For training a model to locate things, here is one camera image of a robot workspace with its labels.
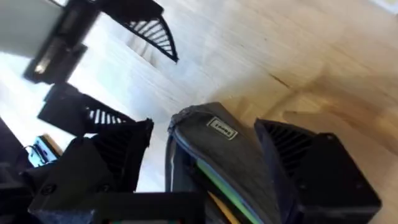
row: light wood grain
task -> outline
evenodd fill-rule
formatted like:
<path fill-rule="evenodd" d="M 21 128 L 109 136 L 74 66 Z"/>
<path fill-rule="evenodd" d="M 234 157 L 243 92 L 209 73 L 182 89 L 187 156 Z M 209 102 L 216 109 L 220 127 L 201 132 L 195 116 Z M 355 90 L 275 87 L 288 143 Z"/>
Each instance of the light wood grain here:
<path fill-rule="evenodd" d="M 382 198 L 371 223 L 398 222 L 396 17 L 365 0 L 158 2 L 178 64 L 102 15 L 70 80 L 134 119 L 154 119 L 139 190 L 164 188 L 170 117 L 220 101 L 247 127 L 260 117 L 336 133 Z M 2 118 L 24 144 L 49 133 L 65 146 L 65 133 L 34 119 L 48 87 L 18 80 L 23 60 L 0 56 Z"/>

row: gray fabric pouch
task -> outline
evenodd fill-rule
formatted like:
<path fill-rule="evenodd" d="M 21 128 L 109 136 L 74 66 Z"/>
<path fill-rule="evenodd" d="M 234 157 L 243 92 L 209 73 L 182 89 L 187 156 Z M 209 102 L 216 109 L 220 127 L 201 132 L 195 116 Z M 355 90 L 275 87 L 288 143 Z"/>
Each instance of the gray fabric pouch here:
<path fill-rule="evenodd" d="M 197 190 L 184 171 L 182 149 L 239 200 L 252 223 L 280 224 L 264 154 L 220 103 L 190 106 L 173 115 L 169 133 L 167 191 Z"/>

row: white label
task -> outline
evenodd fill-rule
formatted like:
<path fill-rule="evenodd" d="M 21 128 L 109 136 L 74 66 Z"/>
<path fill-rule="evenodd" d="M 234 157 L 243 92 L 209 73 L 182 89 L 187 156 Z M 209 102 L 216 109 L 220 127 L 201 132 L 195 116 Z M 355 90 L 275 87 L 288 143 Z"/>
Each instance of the white label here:
<path fill-rule="evenodd" d="M 211 119 L 209 123 L 207 123 L 207 126 L 214 128 L 217 132 L 224 135 L 228 140 L 232 140 L 238 134 L 237 131 L 216 117 Z"/>

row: white wall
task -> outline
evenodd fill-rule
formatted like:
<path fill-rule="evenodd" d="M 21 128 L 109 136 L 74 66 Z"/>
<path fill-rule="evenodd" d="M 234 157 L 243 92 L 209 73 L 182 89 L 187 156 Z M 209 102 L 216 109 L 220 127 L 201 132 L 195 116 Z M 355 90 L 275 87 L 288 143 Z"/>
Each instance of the white wall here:
<path fill-rule="evenodd" d="M 46 0 L 0 0 L 0 52 L 34 57 L 61 12 Z"/>

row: green stripe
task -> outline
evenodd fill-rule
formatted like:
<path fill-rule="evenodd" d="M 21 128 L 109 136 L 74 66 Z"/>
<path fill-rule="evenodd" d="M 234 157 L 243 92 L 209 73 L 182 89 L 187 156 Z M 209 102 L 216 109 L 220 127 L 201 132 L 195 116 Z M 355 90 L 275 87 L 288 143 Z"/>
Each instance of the green stripe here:
<path fill-rule="evenodd" d="M 207 165 L 197 160 L 197 166 L 199 169 L 206 174 L 206 176 L 215 184 L 220 191 L 253 223 L 259 224 L 257 219 L 253 216 L 253 214 L 242 204 L 240 199 L 227 187 L 225 186 L 222 181 L 220 181 L 215 175 L 213 175 L 212 171 L 207 168 Z"/>

